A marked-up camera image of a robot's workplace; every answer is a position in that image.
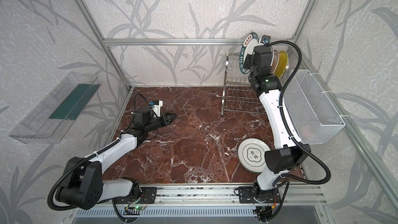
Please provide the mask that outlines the yellow grid plate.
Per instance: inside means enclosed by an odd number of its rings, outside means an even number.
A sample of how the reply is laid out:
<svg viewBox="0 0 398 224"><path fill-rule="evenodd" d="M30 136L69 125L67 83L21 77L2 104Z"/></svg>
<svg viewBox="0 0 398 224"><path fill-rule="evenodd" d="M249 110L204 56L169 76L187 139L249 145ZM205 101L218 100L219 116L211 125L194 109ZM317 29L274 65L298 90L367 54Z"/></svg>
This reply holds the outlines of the yellow grid plate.
<svg viewBox="0 0 398 224"><path fill-rule="evenodd" d="M286 51L279 51L279 62L277 69L274 73L278 78L282 78L285 73L289 63L289 57Z"/></svg>

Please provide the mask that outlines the green rimmed Chinese text plate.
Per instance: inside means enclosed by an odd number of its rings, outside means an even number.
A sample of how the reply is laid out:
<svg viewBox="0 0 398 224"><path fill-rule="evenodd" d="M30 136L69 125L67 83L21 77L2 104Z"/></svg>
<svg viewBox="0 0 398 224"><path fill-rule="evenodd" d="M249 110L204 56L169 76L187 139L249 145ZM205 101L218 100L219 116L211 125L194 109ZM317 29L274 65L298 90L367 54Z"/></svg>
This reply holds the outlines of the green rimmed Chinese text plate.
<svg viewBox="0 0 398 224"><path fill-rule="evenodd" d="M259 45L259 36L255 32L251 32L246 36L239 52L239 69L242 74L248 74L250 70L250 62L245 66L247 55L252 55L254 47Z"/></svg>

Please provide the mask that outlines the orange sunburst plate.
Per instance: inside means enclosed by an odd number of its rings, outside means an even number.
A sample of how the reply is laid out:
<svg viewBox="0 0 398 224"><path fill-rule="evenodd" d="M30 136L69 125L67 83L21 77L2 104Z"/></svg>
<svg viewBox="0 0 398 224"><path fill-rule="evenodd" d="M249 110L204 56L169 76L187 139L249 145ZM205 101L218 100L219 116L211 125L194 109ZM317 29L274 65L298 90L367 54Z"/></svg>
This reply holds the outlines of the orange sunburst plate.
<svg viewBox="0 0 398 224"><path fill-rule="evenodd" d="M277 50L273 50L273 58L271 63L271 73L274 74L279 62L279 52Z"/></svg>

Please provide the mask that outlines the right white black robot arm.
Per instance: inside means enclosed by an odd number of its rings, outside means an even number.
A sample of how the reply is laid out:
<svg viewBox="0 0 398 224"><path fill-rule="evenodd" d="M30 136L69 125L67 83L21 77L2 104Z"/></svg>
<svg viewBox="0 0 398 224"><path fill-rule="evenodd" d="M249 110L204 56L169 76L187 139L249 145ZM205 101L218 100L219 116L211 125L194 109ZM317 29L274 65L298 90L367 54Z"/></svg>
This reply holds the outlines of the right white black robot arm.
<svg viewBox="0 0 398 224"><path fill-rule="evenodd" d="M244 140L238 148L239 161L244 168L259 173L255 181L255 189L259 191L275 188L289 170L307 157L298 146L301 139L286 112L282 85L272 73L273 57L273 48L262 45L242 47L239 57L239 66L249 71L249 82L266 111L274 137L273 150L254 138Z"/></svg>

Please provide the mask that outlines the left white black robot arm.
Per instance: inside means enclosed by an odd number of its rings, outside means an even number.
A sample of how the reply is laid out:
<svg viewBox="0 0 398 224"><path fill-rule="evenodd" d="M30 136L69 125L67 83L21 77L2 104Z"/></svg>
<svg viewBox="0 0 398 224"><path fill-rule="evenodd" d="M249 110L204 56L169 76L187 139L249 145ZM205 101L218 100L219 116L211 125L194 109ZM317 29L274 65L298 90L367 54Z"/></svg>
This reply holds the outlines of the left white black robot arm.
<svg viewBox="0 0 398 224"><path fill-rule="evenodd" d="M161 105L139 108L130 125L113 142L86 157L73 157L51 188L47 204L52 210L88 210L106 200L138 198L140 187L132 179L104 180L103 174L117 160L142 145L149 133L171 125L174 113L161 113Z"/></svg>

